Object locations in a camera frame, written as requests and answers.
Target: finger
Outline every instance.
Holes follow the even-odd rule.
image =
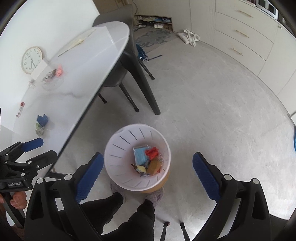
[[[17,209],[17,210],[25,209],[26,206],[27,206],[27,204],[28,204],[28,203],[27,203],[27,201],[26,201],[26,202],[24,202],[22,205],[16,206],[15,209]]]
[[[10,204],[13,207],[17,207],[18,206],[18,204],[13,199],[10,200]]]
[[[0,194],[0,203],[4,203],[4,198],[1,194]]]
[[[27,195],[25,192],[16,192],[12,198],[16,204],[21,205],[26,202],[26,197]]]

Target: clock face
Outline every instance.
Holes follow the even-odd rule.
[[[26,50],[22,57],[22,70],[31,74],[42,60],[42,52],[38,47],[31,47]]]

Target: blue bag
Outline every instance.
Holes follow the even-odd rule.
[[[140,60],[142,60],[142,61],[145,61],[145,60],[148,61],[149,58],[148,58],[148,56],[146,55],[144,49],[142,49],[142,48],[140,47],[140,45],[138,45],[138,44],[136,44],[136,46],[137,46],[137,51],[138,51],[138,58],[139,58]]]

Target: tile floor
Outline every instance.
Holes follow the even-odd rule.
[[[124,84],[140,109],[136,113],[121,90],[104,88],[56,164],[56,171],[73,173],[95,152],[104,153],[114,132],[132,123],[159,130],[172,153],[165,196],[156,207],[155,240],[163,221],[171,222],[166,240],[183,240],[183,221],[191,239],[199,232],[215,202],[209,200],[192,168],[200,151],[209,163],[235,179],[260,180],[271,214],[289,218],[296,207],[296,152],[294,125],[277,97],[244,66],[202,42],[196,47],[174,39],[153,50],[163,56],[146,63],[155,80],[147,79],[161,115],[153,114],[135,81]],[[103,169],[88,200],[111,195]],[[104,233],[128,220],[143,200],[128,193]]]

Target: red tissue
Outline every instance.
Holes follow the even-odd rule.
[[[145,151],[146,156],[149,157],[149,160],[152,161],[155,157],[158,157],[158,149],[156,147],[151,148],[150,150]]]

